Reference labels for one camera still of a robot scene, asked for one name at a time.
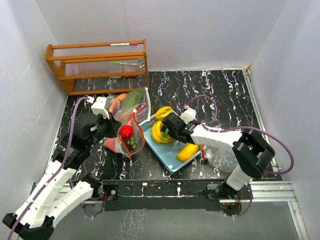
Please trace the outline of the yellow starfruit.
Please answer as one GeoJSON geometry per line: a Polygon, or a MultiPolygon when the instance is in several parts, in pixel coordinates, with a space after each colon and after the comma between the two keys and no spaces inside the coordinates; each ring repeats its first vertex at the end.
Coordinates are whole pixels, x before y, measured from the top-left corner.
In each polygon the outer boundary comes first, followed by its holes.
{"type": "Polygon", "coordinates": [[[170,106],[163,106],[161,107],[155,114],[155,118],[158,121],[162,121],[167,115],[169,115],[170,113],[173,113],[173,109],[170,106]]]}

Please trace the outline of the yellow banana bunch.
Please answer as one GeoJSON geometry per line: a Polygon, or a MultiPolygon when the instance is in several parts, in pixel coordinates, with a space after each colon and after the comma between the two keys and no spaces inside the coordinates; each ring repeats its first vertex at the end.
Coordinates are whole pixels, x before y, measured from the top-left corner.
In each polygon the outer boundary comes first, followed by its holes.
{"type": "Polygon", "coordinates": [[[161,133],[161,128],[163,124],[161,121],[157,120],[151,129],[151,137],[157,144],[173,144],[175,140],[171,137],[164,137],[161,133]]]}

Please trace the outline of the dark purple mangosteen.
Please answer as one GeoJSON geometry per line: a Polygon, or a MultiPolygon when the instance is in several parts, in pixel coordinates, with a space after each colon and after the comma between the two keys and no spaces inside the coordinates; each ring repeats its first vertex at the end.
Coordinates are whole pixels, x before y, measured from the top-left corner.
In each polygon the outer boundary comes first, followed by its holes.
{"type": "Polygon", "coordinates": [[[134,137],[126,139],[126,146],[129,151],[133,151],[137,148],[137,140],[134,137]]]}

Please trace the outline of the red chili pepper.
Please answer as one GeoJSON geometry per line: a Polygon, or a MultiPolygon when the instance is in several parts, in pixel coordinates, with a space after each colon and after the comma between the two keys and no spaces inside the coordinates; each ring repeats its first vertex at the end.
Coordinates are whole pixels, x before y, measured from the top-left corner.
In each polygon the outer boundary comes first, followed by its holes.
{"type": "Polygon", "coordinates": [[[148,105],[142,104],[135,109],[136,115],[143,114],[144,112],[148,112],[148,105]]]}

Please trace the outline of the clear bag orange zipper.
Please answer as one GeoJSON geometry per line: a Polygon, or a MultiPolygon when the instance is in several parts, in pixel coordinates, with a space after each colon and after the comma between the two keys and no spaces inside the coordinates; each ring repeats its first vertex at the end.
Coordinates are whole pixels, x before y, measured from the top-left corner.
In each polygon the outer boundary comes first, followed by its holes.
{"type": "Polygon", "coordinates": [[[230,173],[239,166],[239,163],[235,155],[226,150],[204,146],[204,156],[208,160],[209,164],[219,171],[230,173]]]}
{"type": "Polygon", "coordinates": [[[116,137],[106,138],[103,146],[131,158],[144,147],[146,140],[134,112],[122,115],[119,122],[121,125],[116,137]]]}

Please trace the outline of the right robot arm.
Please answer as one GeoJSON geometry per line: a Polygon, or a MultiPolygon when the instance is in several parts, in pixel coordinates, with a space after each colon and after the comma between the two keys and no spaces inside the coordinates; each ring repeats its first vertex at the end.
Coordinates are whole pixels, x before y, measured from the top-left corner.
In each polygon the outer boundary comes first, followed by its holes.
{"type": "Polygon", "coordinates": [[[168,129],[168,135],[179,142],[214,147],[235,156],[238,166],[222,184],[208,191],[213,197],[235,198],[245,185],[263,177],[275,156],[274,149],[259,130],[252,127],[241,130],[204,127],[195,120],[185,123],[174,112],[161,122],[168,129]]]}

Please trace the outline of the white dotted zip bag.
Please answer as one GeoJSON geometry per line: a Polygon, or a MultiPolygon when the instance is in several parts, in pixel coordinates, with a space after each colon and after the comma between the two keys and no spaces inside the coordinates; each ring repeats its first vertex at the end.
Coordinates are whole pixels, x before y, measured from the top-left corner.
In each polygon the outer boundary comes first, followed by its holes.
{"type": "Polygon", "coordinates": [[[147,87],[140,87],[128,93],[122,93],[112,99],[111,105],[106,108],[115,119],[125,114],[135,113],[138,123],[150,121],[151,99],[147,87]]]}

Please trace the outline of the watermelon slice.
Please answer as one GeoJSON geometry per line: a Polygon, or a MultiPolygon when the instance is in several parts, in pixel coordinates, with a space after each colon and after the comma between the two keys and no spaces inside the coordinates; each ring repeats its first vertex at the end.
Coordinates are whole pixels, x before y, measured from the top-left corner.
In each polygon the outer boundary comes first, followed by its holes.
{"type": "Polygon", "coordinates": [[[118,153],[119,152],[119,142],[117,138],[107,138],[104,143],[103,146],[108,148],[109,150],[113,151],[114,153],[118,153]]]}

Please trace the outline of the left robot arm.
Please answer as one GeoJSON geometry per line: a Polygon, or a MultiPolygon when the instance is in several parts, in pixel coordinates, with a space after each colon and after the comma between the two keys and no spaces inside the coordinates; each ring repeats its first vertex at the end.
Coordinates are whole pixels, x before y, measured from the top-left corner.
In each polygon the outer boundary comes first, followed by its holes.
{"type": "Polygon", "coordinates": [[[104,138],[117,136],[121,123],[112,115],[105,117],[88,112],[78,119],[71,117],[69,133],[56,147],[44,175],[28,199],[2,222],[23,240],[48,240],[57,224],[75,207],[91,198],[103,195],[102,182],[88,174],[65,195],[58,194],[82,163],[91,155],[92,148],[104,138]]]}

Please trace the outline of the yellow mango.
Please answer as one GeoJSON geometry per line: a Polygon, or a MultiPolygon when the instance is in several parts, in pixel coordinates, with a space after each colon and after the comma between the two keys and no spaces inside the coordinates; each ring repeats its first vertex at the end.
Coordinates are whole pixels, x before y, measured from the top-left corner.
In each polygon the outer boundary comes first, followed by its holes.
{"type": "Polygon", "coordinates": [[[186,162],[199,151],[199,148],[197,144],[187,143],[177,154],[176,158],[180,162],[186,162]]]}

